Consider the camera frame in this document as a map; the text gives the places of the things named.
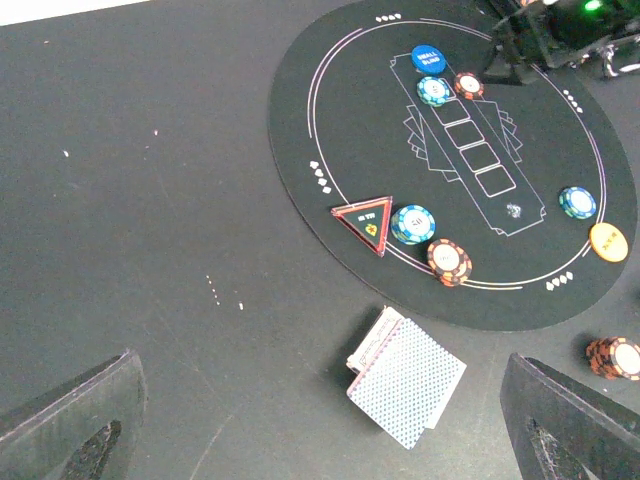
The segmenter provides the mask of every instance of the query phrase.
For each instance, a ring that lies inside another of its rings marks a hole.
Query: green led
[[[593,12],[599,9],[602,6],[602,2],[600,0],[589,0],[585,5],[584,9],[587,12]]]

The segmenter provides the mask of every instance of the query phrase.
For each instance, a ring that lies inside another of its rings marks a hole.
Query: light blue poker chip
[[[427,105],[439,107],[451,97],[447,83],[435,77],[424,77],[418,82],[418,97]]]
[[[431,212],[420,205],[408,205],[391,218],[391,232],[402,243],[416,245],[426,242],[436,233]]]
[[[418,45],[414,48],[411,61],[418,71],[426,75],[439,75],[447,68],[447,60],[442,52],[431,45]]]
[[[560,206],[571,218],[586,220],[596,211],[596,201],[586,189],[582,187],[565,188],[558,198]]]

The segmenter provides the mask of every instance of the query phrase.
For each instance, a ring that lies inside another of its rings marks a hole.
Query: yellow chip
[[[607,262],[621,262],[629,254],[629,244],[620,230],[610,223],[596,223],[589,232],[591,247]]]

